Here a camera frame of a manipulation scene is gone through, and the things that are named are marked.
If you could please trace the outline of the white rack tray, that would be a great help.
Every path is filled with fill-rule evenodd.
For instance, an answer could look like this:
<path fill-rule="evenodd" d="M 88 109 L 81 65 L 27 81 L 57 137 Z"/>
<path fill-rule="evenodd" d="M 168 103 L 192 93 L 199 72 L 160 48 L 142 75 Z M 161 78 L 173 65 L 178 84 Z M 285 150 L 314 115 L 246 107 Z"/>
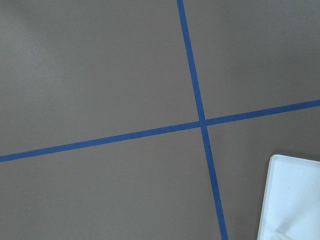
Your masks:
<path fill-rule="evenodd" d="M 268 165 L 257 239 L 319 238 L 319 161 L 272 155 Z"/>

